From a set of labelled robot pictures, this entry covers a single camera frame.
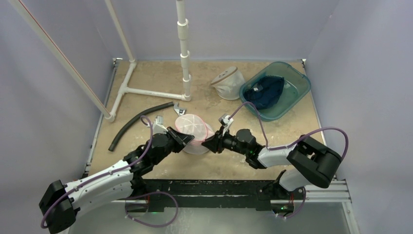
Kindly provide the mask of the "pink-trimmed mesh laundry bag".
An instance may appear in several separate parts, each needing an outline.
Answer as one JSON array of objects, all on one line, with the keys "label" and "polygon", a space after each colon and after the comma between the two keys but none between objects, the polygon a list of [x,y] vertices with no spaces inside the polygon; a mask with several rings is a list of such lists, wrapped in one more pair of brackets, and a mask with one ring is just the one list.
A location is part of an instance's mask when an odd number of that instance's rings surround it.
[{"label": "pink-trimmed mesh laundry bag", "polygon": [[194,139],[183,149],[192,155],[202,155],[209,151],[202,143],[214,135],[212,127],[204,122],[199,116],[185,114],[175,120],[176,130],[180,133],[193,135]]}]

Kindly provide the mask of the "teal plastic bin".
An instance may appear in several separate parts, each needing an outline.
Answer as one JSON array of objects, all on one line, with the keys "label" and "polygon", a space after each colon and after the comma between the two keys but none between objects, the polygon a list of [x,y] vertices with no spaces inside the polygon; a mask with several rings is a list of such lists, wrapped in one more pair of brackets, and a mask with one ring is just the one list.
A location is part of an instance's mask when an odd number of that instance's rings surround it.
[{"label": "teal plastic bin", "polygon": [[246,108],[249,111],[256,116],[259,115],[263,121],[274,121],[281,118],[311,89],[311,83],[306,75],[286,62],[276,61],[263,68],[240,88],[239,95],[242,103],[246,102],[243,97],[243,91],[250,88],[257,79],[264,76],[284,77],[285,85],[279,101],[273,107],[263,110],[254,110],[254,107],[251,105],[246,105]]}]

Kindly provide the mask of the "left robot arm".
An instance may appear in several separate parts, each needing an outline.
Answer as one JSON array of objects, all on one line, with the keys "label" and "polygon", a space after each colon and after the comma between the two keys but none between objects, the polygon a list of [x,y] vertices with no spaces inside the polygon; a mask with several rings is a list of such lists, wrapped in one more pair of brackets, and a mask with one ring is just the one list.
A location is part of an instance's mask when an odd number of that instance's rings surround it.
[{"label": "left robot arm", "polygon": [[50,183],[39,202],[41,228],[57,234],[72,226],[77,217],[103,204],[128,197],[142,198],[146,191],[142,176],[193,140],[193,135],[168,127],[105,170],[66,184],[61,180]]}]

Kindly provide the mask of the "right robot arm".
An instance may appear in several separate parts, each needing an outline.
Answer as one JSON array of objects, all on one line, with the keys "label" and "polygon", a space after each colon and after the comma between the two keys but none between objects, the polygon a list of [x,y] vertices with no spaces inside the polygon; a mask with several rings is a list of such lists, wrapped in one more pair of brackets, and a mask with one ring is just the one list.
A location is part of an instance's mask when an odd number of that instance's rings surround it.
[{"label": "right robot arm", "polygon": [[343,161],[343,157],[309,135],[302,135],[290,145],[267,148],[259,144],[249,129],[240,129],[236,135],[217,131],[202,146],[213,153],[230,150],[245,156],[254,169],[291,165],[291,170],[279,174],[274,194],[286,198],[293,190],[306,185],[326,189]]}]

